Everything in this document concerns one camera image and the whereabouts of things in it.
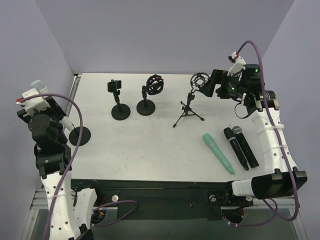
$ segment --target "black tripod stand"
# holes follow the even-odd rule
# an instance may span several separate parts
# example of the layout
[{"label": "black tripod stand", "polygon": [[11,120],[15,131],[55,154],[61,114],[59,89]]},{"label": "black tripod stand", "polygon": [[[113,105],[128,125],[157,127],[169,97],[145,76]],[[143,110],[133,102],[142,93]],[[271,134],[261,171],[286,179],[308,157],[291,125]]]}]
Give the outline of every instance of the black tripod stand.
[{"label": "black tripod stand", "polygon": [[178,121],[176,121],[176,123],[173,125],[173,127],[175,128],[177,126],[177,123],[180,121],[181,118],[183,117],[187,117],[187,116],[197,116],[198,118],[200,118],[201,121],[204,121],[205,119],[201,116],[199,116],[198,114],[196,114],[194,111],[192,111],[191,107],[190,107],[190,103],[192,100],[195,99],[195,95],[192,92],[188,93],[188,97],[187,97],[187,101],[186,104],[184,104],[182,101],[180,102],[183,107],[183,113],[181,114],[181,116],[179,117]]}]

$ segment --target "tabletop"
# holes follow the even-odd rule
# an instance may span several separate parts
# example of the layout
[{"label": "tabletop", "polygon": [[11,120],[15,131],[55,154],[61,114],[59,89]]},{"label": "tabletop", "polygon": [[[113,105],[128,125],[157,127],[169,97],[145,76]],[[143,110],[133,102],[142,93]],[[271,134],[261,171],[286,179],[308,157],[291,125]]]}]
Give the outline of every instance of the tabletop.
[{"label": "tabletop", "polygon": [[[180,101],[186,103],[191,90],[186,74],[159,74],[164,79],[160,94],[148,95],[155,104],[155,112],[142,116],[136,110],[142,98],[142,86],[152,74],[83,73],[74,101],[79,106],[83,125],[90,129],[90,141],[81,146],[72,164],[73,179],[228,182],[265,175],[265,161],[255,126],[250,119],[235,115],[236,102],[220,99],[214,93],[206,97],[200,92],[190,107],[205,119],[184,117],[175,128],[173,124],[183,113]],[[122,80],[120,102],[131,109],[129,118],[112,118],[116,105],[114,96],[107,91],[110,80]],[[240,116],[247,114],[245,107],[237,107]],[[71,108],[70,120],[79,126],[79,116]],[[259,167],[244,170],[239,163],[223,129],[240,126]],[[224,169],[202,136],[209,133],[231,163],[235,174]],[[69,144],[72,151],[75,147]]]}]

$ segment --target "round black base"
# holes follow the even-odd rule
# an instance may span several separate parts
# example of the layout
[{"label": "round black base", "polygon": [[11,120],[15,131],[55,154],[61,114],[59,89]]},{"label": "round black base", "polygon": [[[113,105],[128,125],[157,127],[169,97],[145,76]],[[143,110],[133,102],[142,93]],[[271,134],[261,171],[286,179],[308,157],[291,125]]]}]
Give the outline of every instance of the round black base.
[{"label": "round black base", "polygon": [[[69,134],[69,142],[73,146],[77,145],[77,142],[79,139],[79,133],[80,133],[80,127],[77,126]],[[89,142],[90,138],[91,138],[91,132],[88,128],[84,126],[82,131],[80,146],[85,145],[87,142]]]},{"label": "round black base", "polygon": [[146,105],[147,106],[145,106],[144,100],[141,100],[136,105],[136,111],[142,116],[149,116],[149,115],[153,114],[156,110],[156,105],[154,104],[153,101],[147,99]]},{"label": "round black base", "polygon": [[111,110],[111,115],[115,120],[125,120],[130,116],[130,107],[127,105],[120,103],[122,111],[119,111],[118,106],[115,105]]}]

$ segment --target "green microphone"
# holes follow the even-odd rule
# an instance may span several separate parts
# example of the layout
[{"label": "green microphone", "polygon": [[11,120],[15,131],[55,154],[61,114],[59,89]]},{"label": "green microphone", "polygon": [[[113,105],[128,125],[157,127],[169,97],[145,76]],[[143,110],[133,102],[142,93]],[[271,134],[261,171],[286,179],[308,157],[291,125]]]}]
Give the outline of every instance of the green microphone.
[{"label": "green microphone", "polygon": [[230,173],[235,174],[235,170],[232,168],[230,162],[225,157],[225,155],[222,153],[222,151],[219,149],[217,144],[215,143],[215,140],[212,138],[212,136],[209,133],[206,133],[202,136],[202,139],[204,143],[211,149],[211,151],[214,153],[216,158],[219,160],[219,162],[222,164],[222,166]]}]

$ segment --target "gray wall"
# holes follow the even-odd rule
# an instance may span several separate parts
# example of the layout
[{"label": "gray wall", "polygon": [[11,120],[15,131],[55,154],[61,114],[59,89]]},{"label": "gray wall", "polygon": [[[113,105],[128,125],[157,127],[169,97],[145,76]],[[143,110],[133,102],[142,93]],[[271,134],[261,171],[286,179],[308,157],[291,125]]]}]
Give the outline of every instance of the gray wall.
[{"label": "gray wall", "polygon": [[76,73],[193,74],[228,67],[247,39],[264,53],[294,0],[35,2]]},{"label": "gray wall", "polygon": [[0,33],[0,238],[17,240],[40,178],[16,99],[37,79],[67,95],[73,74],[33,0],[2,0]]},{"label": "gray wall", "polygon": [[263,58],[266,88],[278,95],[290,152],[308,175],[299,200],[310,240],[320,235],[319,9],[319,0],[295,0]]}]

